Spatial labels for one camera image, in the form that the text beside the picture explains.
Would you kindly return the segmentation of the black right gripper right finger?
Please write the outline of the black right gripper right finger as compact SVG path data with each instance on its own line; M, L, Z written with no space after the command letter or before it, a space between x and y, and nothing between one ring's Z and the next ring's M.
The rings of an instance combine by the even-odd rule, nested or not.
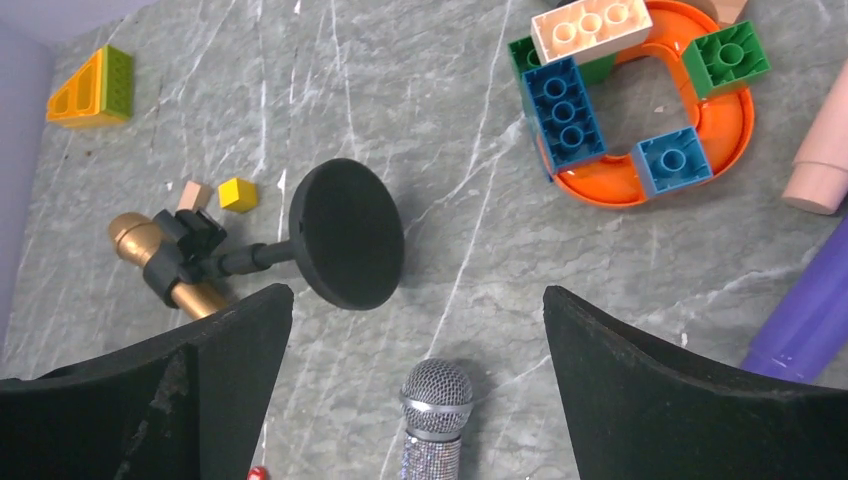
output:
M843 479L847 394L708 359L550 286L543 317L583 479Z

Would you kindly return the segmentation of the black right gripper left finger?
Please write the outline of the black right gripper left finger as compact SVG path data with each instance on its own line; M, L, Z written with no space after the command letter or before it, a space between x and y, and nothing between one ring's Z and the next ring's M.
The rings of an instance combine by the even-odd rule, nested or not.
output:
M293 318L270 285L209 317L1 384L5 479L242 479Z

